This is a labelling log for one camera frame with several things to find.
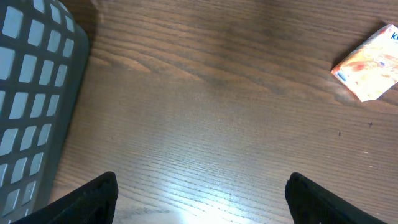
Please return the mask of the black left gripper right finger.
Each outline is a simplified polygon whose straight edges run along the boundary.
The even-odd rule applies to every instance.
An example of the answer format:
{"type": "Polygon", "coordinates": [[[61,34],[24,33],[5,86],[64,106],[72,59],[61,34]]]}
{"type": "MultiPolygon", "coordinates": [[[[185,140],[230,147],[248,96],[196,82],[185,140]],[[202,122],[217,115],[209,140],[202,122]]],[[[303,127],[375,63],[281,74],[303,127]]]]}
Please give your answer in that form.
{"type": "Polygon", "coordinates": [[[295,224],[383,223],[298,172],[286,183],[285,199],[295,224]]]}

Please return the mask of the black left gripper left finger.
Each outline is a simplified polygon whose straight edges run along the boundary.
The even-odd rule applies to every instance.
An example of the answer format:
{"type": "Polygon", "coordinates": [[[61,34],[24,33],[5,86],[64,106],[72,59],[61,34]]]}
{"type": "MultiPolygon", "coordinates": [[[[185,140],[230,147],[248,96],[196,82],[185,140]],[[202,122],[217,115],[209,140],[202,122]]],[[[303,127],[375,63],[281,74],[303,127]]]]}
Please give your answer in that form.
{"type": "Polygon", "coordinates": [[[118,199],[114,172],[105,172],[12,224],[110,224],[118,199]]]}

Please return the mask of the orange small box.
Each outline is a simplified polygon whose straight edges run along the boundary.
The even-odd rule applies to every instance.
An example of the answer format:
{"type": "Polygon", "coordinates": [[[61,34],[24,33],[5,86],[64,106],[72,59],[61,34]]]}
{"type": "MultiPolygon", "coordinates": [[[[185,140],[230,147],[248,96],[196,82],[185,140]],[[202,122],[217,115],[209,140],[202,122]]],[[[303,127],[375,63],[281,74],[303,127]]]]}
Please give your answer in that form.
{"type": "Polygon", "coordinates": [[[360,101],[378,99],[397,83],[397,27],[379,29],[331,73],[360,101]]]}

